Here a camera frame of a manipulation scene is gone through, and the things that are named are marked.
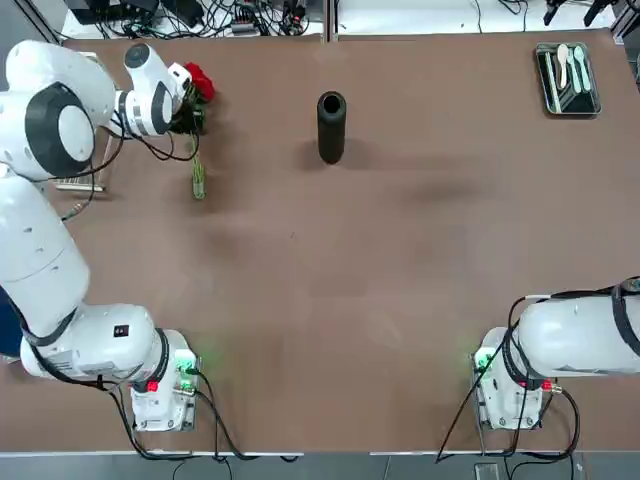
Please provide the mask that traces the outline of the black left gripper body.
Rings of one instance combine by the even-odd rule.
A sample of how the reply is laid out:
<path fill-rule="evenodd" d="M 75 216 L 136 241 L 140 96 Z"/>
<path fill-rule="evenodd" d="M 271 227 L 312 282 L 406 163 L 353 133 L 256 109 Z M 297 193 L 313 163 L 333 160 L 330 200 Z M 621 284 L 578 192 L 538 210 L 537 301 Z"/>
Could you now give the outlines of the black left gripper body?
<path fill-rule="evenodd" d="M 199 98 L 183 100 L 173 114 L 169 130 L 176 134 L 202 134 L 204 132 L 206 104 Z"/>

